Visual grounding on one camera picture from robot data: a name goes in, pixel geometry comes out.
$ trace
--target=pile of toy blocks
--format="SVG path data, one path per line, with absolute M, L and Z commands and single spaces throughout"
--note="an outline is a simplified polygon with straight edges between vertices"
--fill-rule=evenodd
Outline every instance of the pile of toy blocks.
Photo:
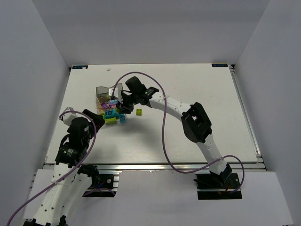
M 107 125 L 126 122 L 126 114 L 119 114 L 119 110 L 116 107 L 117 100 L 111 100 L 108 97 L 97 98 L 97 113 L 102 115 Z

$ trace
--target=green lego brick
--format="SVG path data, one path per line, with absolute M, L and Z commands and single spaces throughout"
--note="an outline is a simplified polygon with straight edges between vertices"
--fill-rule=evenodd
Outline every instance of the green lego brick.
M 137 110 L 136 110 L 136 115 L 141 116 L 141 115 L 142 115 L 142 109 L 137 109 Z

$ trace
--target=white wall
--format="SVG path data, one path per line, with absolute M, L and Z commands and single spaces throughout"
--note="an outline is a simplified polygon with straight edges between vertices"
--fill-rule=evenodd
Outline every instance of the white wall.
M 67 65 L 235 64 L 269 0 L 33 0 Z
M 0 4 L 0 219 L 26 201 L 43 164 L 68 68 L 31 0 Z M 11 225 L 20 225 L 22 214 Z
M 272 0 L 237 63 L 239 84 L 269 170 L 301 225 L 301 1 Z

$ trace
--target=cyan lego brick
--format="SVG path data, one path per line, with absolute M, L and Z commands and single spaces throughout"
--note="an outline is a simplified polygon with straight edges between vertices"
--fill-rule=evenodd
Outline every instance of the cyan lego brick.
M 109 111 L 106 111 L 105 112 L 105 118 L 106 119 L 110 119 L 110 118 L 118 118 L 119 117 L 119 114 L 116 113 L 116 109 L 112 109 L 112 110 L 109 110 Z
M 126 118 L 125 117 L 121 117 L 120 118 L 120 123 L 125 123 L 126 122 Z

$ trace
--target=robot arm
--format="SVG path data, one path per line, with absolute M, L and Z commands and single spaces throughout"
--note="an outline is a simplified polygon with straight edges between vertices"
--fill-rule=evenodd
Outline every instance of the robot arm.
M 96 125 L 96 132 L 104 125 L 101 115 L 96 115 L 85 109 Z M 95 135 L 91 122 L 86 118 L 69 113 L 61 120 L 68 125 L 68 134 L 61 141 L 58 154 L 55 159 L 54 174 L 51 183 L 56 186 L 46 191 L 45 197 L 31 222 L 25 221 L 24 226 L 67 226 L 66 217 L 70 217 L 77 202 L 83 193 L 92 185 L 99 182 L 97 167 L 81 165 L 69 176 L 57 182 L 63 175 L 76 167 L 87 154 L 89 141 Z
M 117 108 L 121 113 L 131 113 L 135 104 L 147 105 L 148 107 L 164 111 L 164 95 L 154 87 L 146 88 L 137 77 L 132 77 L 126 81 L 130 89 L 130 95 L 121 92 L 122 103 L 119 102 Z M 189 105 L 179 102 L 170 97 L 166 97 L 167 113 L 182 122 L 185 136 L 196 143 L 203 153 L 207 162 L 220 159 L 209 167 L 213 177 L 217 178 L 222 184 L 230 176 L 232 169 L 230 165 L 222 159 L 212 135 L 211 122 L 203 108 L 196 102 Z

